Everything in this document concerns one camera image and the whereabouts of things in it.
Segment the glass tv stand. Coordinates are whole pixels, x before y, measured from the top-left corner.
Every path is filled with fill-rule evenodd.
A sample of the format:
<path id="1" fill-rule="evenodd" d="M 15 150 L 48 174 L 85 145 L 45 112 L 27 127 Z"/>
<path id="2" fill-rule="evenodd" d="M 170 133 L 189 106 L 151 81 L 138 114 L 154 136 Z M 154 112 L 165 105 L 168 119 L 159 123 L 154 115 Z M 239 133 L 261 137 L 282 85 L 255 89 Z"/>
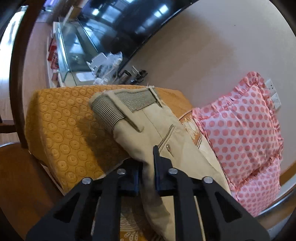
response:
<path id="1" fill-rule="evenodd" d="M 111 53 L 104 43 L 109 43 L 111 28 L 93 19 L 66 19 L 53 22 L 56 41 L 56 58 L 60 86 L 93 85 L 95 77 L 86 62 L 99 53 Z"/>

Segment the pink polka dot pillow left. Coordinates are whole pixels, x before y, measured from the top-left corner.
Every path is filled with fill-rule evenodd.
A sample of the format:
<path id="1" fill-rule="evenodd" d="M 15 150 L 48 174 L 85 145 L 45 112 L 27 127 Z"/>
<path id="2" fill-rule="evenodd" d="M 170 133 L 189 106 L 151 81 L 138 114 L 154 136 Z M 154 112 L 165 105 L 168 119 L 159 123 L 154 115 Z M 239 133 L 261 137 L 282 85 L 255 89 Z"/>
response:
<path id="1" fill-rule="evenodd" d="M 207 138 L 233 197 L 253 216 L 280 191 L 283 138 L 264 79 L 249 72 L 228 94 L 192 117 Z"/>

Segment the dark wooden chair frame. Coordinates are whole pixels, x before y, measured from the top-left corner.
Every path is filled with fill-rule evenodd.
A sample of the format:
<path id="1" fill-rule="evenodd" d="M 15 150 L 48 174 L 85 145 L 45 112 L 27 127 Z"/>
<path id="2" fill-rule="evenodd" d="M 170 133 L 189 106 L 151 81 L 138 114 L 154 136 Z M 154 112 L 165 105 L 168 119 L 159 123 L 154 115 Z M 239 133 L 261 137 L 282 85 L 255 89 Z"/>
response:
<path id="1" fill-rule="evenodd" d="M 28 148 L 28 144 L 25 138 L 25 115 L 23 111 L 23 68 L 28 42 L 43 4 L 44 1 L 27 1 L 28 8 L 16 32 L 11 53 L 9 78 L 11 112 L 16 133 L 21 147 L 24 149 Z"/>

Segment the yellow patterned bed sheet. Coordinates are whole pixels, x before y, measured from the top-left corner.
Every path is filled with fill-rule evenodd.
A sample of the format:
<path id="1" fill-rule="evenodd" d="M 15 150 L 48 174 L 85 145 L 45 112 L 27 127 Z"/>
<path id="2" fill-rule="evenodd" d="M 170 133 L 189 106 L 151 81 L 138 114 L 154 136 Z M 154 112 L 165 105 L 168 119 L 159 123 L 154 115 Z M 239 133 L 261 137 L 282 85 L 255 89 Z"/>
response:
<path id="1" fill-rule="evenodd" d="M 104 90 L 141 87 L 91 85 L 33 93 L 25 124 L 29 151 L 49 169 L 48 175 L 63 192 L 68 193 L 83 178 L 104 177 L 128 158 L 127 152 L 95 119 L 88 106 L 90 97 Z M 178 90 L 156 91 L 177 118 L 192 108 Z M 123 198 L 120 222 L 121 240 L 166 240 L 147 220 L 139 196 Z"/>

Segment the white wall socket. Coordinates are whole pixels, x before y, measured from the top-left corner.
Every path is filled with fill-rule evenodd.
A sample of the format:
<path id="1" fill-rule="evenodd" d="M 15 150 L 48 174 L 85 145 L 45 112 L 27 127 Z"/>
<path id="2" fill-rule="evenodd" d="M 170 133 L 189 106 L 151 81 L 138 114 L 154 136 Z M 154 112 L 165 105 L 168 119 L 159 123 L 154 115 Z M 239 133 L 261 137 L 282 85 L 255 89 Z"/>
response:
<path id="1" fill-rule="evenodd" d="M 273 101 L 275 111 L 278 111 L 281 107 L 281 101 L 279 95 L 276 91 L 276 88 L 271 79 L 265 81 L 265 85 L 268 88 L 271 96 L 271 100 Z"/>

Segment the beige khaki pants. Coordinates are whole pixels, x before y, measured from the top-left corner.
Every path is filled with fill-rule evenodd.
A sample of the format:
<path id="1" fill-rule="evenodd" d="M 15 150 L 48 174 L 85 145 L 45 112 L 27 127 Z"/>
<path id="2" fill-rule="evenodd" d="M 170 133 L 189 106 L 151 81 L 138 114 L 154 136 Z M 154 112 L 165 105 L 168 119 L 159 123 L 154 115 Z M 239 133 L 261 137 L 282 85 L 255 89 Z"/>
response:
<path id="1" fill-rule="evenodd" d="M 175 240 L 174 204 L 171 197 L 160 197 L 155 190 L 154 147 L 188 176 L 210 176 L 229 191 L 214 153 L 209 148 L 197 147 L 154 87 L 98 92 L 89 105 L 115 141 L 130 157 L 143 163 L 141 198 L 145 215 L 165 240 Z"/>

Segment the black flat screen television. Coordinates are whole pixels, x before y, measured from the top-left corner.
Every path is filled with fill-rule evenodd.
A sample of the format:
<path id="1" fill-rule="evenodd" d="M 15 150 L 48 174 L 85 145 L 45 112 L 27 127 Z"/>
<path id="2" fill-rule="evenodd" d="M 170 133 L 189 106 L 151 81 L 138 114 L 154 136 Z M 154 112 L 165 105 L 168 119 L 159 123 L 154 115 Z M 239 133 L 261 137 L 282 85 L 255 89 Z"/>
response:
<path id="1" fill-rule="evenodd" d="M 122 53 L 122 69 L 188 0 L 88 1 L 78 15 L 98 53 Z"/>

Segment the white device on stand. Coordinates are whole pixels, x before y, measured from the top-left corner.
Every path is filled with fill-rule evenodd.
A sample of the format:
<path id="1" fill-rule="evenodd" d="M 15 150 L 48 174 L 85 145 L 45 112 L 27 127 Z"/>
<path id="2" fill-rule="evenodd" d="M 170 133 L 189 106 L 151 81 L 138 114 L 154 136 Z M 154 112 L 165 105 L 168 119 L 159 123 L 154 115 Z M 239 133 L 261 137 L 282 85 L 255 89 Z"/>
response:
<path id="1" fill-rule="evenodd" d="M 122 63 L 123 55 L 121 52 L 116 54 L 99 53 L 90 62 L 86 62 L 95 77 L 94 85 L 113 84 L 117 78 L 119 65 Z"/>

